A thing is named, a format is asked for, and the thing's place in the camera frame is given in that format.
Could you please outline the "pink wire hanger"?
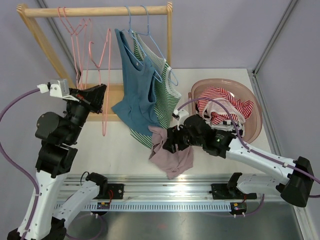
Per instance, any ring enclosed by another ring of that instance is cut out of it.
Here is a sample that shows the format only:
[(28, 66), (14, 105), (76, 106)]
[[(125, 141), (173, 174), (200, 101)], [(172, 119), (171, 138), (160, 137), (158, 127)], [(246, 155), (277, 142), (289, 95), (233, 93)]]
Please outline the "pink wire hanger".
[(68, 32), (68, 34), (70, 36), (71, 49), (72, 49), (71, 56), (72, 56), (72, 60), (73, 60), (73, 66), (75, 69), (75, 84), (74, 85), (78, 89), (79, 88), (80, 73), (79, 73), (79, 68), (78, 68), (78, 63), (77, 63), (77, 58), (76, 58), (77, 55), (76, 55), (75, 42), (74, 42), (74, 36), (76, 35), (77, 28), (74, 28), (72, 26), (72, 24), (70, 23), (70, 21), (68, 20), (65, 7), (58, 7), (57, 14), (58, 14), (58, 18), (59, 18), (60, 22), (63, 24), (64, 28), (66, 29), (66, 31)]

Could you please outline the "wooden clothes rack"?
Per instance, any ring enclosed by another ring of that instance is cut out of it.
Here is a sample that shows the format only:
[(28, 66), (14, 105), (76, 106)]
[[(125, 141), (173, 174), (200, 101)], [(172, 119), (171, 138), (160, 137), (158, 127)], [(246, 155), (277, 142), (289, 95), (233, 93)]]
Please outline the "wooden clothes rack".
[(60, 61), (58, 55), (53, 49), (50, 41), (42, 31), (36, 18), (58, 18), (60, 14), (65, 14), (66, 17), (110, 17), (110, 16), (133, 16), (149, 15), (166, 15), (166, 60), (170, 64), (172, 59), (172, 16), (173, 16), (173, 3), (167, 2), (166, 5), (147, 6), (144, 10), (142, 6), (130, 6), (126, 9), (124, 6), (112, 7), (72, 7), (65, 9), (56, 8), (29, 8), (26, 4), (18, 4), (16, 10), (21, 19), (27, 26), (28, 30), (33, 35), (34, 39), (46, 55), (51, 65), (55, 69), (58, 76), (62, 79), (67, 79), (70, 87), (75, 87), (75, 84), (65, 67)]

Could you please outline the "red white striped tank top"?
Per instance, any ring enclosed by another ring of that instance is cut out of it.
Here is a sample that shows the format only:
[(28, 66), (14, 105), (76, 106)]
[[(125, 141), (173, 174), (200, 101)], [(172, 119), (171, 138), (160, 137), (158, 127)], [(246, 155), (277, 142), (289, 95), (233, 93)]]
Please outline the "red white striped tank top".
[(196, 104), (200, 108), (200, 111), (204, 110), (209, 102), (220, 105), (232, 119), (231, 114), (225, 108), (225, 106), (231, 106), (237, 109), (245, 116), (245, 121), (251, 116), (254, 108), (254, 102), (251, 100), (241, 101), (235, 98), (229, 91), (220, 87), (207, 87), (200, 95), (200, 100), (196, 101)]

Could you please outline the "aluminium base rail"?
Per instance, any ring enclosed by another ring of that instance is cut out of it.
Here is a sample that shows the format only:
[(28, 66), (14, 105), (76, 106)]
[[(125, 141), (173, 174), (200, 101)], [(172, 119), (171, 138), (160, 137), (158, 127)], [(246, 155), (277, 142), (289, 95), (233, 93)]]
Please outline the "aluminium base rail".
[(123, 184), (123, 200), (155, 202), (204, 202), (213, 199), (211, 184), (227, 183), (230, 173), (182, 174), (175, 179), (162, 175), (105, 174), (108, 183)]

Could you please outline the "aluminium frame post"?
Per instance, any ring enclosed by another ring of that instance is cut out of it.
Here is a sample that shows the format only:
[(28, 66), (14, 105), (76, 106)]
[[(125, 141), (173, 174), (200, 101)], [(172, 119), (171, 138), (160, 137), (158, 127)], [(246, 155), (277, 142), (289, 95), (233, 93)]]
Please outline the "aluminium frame post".
[(79, 70), (78, 65), (74, 62), (73, 55), (72, 55), (69, 47), (67, 46), (67, 42), (64, 39), (61, 31), (59, 30), (56, 21), (52, 17), (49, 17), (49, 18), (46, 18), (46, 22), (49, 25), (52, 33), (54, 34), (54, 36), (56, 38), (56, 40), (58, 41), (59, 46), (62, 49), (62, 51), (63, 51), (64, 55), (66, 56), (66, 58), (68, 59), (70, 65), (72, 67), (74, 67), (76, 70)]
[(265, 60), (267, 59), (268, 55), (270, 54), (271, 50), (273, 49), (276, 41), (278, 40), (280, 34), (282, 33), (284, 27), (286, 26), (290, 16), (292, 15), (293, 11), (295, 10), (299, 0), (290, 0), (287, 7), (285, 8), (279, 22), (277, 23), (266, 47), (264, 48), (260, 58), (258, 59), (257, 64), (252, 69), (252, 74), (254, 77), (258, 75), (262, 65), (264, 64)]

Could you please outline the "green white striped tank top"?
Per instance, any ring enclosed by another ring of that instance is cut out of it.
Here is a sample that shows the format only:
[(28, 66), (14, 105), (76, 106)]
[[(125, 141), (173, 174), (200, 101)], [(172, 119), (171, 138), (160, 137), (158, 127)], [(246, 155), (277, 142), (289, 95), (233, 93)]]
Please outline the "green white striped tank top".
[(138, 60), (148, 57), (152, 66), (161, 75), (162, 82), (154, 82), (155, 90), (155, 114), (162, 128), (169, 128), (172, 122), (172, 114), (181, 99), (181, 94), (175, 89), (175, 85), (169, 81), (172, 68), (165, 58), (157, 56), (142, 40), (140, 35), (133, 31), (133, 53)]

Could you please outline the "blue hanger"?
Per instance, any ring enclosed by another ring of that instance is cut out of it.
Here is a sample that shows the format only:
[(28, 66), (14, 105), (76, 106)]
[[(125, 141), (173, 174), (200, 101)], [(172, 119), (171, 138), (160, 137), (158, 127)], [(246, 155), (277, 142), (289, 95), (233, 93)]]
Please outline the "blue hanger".
[[(130, 8), (128, 6), (124, 6), (127, 10), (128, 16), (129, 16), (129, 21), (128, 21), (128, 28), (127, 29), (123, 29), (121, 30), (122, 32), (125, 31), (128, 33), (129, 37), (132, 38), (133, 40), (135, 40), (135, 42), (137, 43), (138, 47), (140, 48), (140, 50), (142, 50), (142, 53), (144, 54), (145, 57), (148, 56), (148, 54), (143, 50), (141, 44), (139, 43), (138, 39), (134, 36), (133, 34), (133, 30), (132, 30), (132, 14), (130, 11)], [(158, 73), (157, 70), (154, 71), (154, 74), (152, 75), (156, 81), (158, 81), (159, 83), (162, 83), (162, 77), (161, 75)]]
[[(163, 59), (165, 59), (162, 51), (160, 50), (159, 46), (157, 45), (156, 41), (153, 39), (153, 37), (152, 37), (152, 35), (151, 35), (151, 32), (150, 32), (150, 17), (149, 17), (149, 11), (148, 11), (148, 9), (147, 9), (146, 6), (144, 6), (144, 5), (140, 5), (140, 6), (143, 7), (144, 10), (145, 10), (145, 12), (146, 12), (146, 16), (147, 16), (147, 32), (146, 32), (146, 33), (139, 33), (139, 34), (140, 34), (140, 35), (144, 35), (144, 36), (148, 36), (148, 37), (152, 40), (152, 42), (154, 43), (154, 45), (156, 46), (158, 52), (160, 53), (160, 56), (161, 56)], [(175, 78), (176, 83), (174, 83), (174, 82), (172, 81), (171, 77), (169, 77), (169, 81), (170, 81), (174, 86), (177, 87), (177, 86), (179, 85), (179, 80), (177, 79), (175, 73), (172, 72), (172, 70), (170, 70), (169, 72), (170, 72), (170, 73), (173, 75), (173, 77)]]

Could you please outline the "right aluminium frame post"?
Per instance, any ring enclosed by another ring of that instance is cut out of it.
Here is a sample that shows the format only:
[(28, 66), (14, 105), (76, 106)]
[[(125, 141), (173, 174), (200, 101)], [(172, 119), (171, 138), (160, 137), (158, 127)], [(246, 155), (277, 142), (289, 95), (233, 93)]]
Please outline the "right aluminium frame post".
[(262, 65), (264, 64), (265, 60), (267, 59), (268, 55), (270, 54), (271, 50), (273, 49), (276, 41), (278, 40), (280, 34), (282, 33), (284, 27), (286, 26), (290, 16), (292, 15), (293, 11), (295, 10), (299, 0), (290, 0), (287, 7), (285, 8), (279, 22), (277, 23), (266, 47), (264, 48), (260, 58), (258, 59), (257, 64), (252, 69), (252, 74), (254, 77), (258, 75)]

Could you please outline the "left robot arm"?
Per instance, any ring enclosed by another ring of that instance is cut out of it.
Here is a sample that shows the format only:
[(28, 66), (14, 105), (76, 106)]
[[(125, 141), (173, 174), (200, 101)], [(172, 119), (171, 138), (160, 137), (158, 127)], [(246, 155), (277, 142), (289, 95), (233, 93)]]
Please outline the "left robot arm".
[(103, 199), (108, 194), (108, 179), (92, 172), (81, 188), (69, 197), (59, 209), (55, 209), (59, 192), (67, 178), (78, 150), (74, 148), (90, 112), (100, 114), (104, 103), (105, 84), (84, 90), (41, 84), (16, 98), (9, 105), (36, 92), (59, 92), (66, 101), (64, 116), (46, 112), (37, 120), (36, 138), (41, 148), (35, 164), (36, 175), (32, 177), (1, 149), (1, 153), (14, 167), (32, 182), (34, 190), (21, 225), (10, 231), (9, 240), (63, 240), (70, 223), (94, 198)]

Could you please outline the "left aluminium frame post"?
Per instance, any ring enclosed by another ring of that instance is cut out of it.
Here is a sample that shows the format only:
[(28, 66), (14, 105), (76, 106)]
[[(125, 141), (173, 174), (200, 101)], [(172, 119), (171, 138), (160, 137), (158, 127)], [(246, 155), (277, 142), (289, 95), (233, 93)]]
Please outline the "left aluminium frame post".
[(49, 17), (49, 18), (46, 18), (46, 22), (49, 25), (52, 33), (54, 34), (54, 36), (56, 38), (56, 40), (58, 41), (59, 46), (62, 49), (62, 51), (63, 51), (64, 55), (66, 56), (66, 58), (68, 59), (70, 65), (72, 67), (74, 67), (76, 70), (79, 70), (78, 65), (74, 62), (73, 55), (72, 55), (69, 47), (67, 46), (67, 42), (64, 39), (61, 31), (59, 30), (56, 21), (52, 17)]

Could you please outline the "blue tank top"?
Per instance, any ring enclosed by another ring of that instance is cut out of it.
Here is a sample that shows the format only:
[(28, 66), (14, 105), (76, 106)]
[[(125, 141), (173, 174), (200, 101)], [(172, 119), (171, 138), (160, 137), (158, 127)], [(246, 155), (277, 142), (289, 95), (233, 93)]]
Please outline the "blue tank top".
[(151, 136), (149, 126), (160, 126), (155, 112), (155, 81), (159, 77), (151, 60), (147, 56), (138, 60), (124, 33), (117, 28), (114, 31), (122, 62), (124, 96), (111, 109), (131, 130)]

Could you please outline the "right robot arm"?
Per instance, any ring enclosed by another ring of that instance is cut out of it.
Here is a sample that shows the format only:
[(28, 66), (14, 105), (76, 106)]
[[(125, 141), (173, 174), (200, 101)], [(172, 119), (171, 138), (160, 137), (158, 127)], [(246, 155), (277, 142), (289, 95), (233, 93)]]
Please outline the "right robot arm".
[(305, 157), (292, 159), (262, 151), (230, 132), (211, 128), (198, 115), (167, 129), (167, 140), (162, 147), (174, 154), (190, 146), (201, 147), (211, 156), (241, 162), (265, 174), (234, 173), (226, 189), (232, 198), (239, 199), (245, 194), (276, 195), (301, 208), (312, 198), (315, 177), (311, 163)]

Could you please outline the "black white striped tank top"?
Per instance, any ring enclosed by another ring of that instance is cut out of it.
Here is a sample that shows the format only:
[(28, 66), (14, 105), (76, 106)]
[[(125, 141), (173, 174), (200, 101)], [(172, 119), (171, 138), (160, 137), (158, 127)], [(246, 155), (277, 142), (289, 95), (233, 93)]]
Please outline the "black white striped tank top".
[(226, 111), (220, 105), (213, 102), (209, 102), (205, 109), (201, 111), (198, 107), (198, 104), (195, 104), (196, 113), (202, 116), (205, 123), (209, 125), (212, 129), (224, 130), (235, 135), (237, 134), (236, 129), (238, 129), (240, 136), (244, 137), (244, 123), (246, 122), (245, 116), (233, 106), (227, 105), (225, 106), (225, 108), (232, 116), (235, 126), (233, 125)]

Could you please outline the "blue hanger under green top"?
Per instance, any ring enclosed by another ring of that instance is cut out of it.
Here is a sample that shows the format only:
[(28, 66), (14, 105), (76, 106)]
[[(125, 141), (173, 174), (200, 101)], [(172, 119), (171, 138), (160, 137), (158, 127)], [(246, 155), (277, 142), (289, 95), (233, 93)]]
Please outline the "blue hanger under green top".
[[(146, 32), (146, 33), (139, 33), (139, 34), (140, 34), (140, 35), (144, 35), (144, 36), (148, 36), (148, 37), (152, 40), (152, 42), (154, 43), (154, 45), (156, 46), (158, 52), (160, 53), (160, 56), (161, 56), (163, 59), (165, 59), (162, 51), (160, 50), (159, 46), (157, 45), (156, 41), (153, 39), (153, 37), (152, 37), (152, 35), (151, 35), (151, 32), (150, 32), (150, 17), (149, 17), (149, 11), (148, 11), (148, 9), (147, 9), (146, 6), (144, 6), (144, 5), (140, 5), (140, 6), (143, 7), (144, 10), (145, 10), (145, 12), (146, 12), (146, 16), (147, 16), (147, 32)], [(170, 73), (173, 75), (173, 77), (175, 78), (176, 83), (174, 83), (174, 82), (172, 81), (171, 77), (169, 77), (169, 81), (170, 81), (174, 86), (177, 87), (177, 86), (179, 85), (179, 80), (177, 79), (175, 73), (172, 72), (172, 70), (170, 70), (169, 72), (170, 72)]]

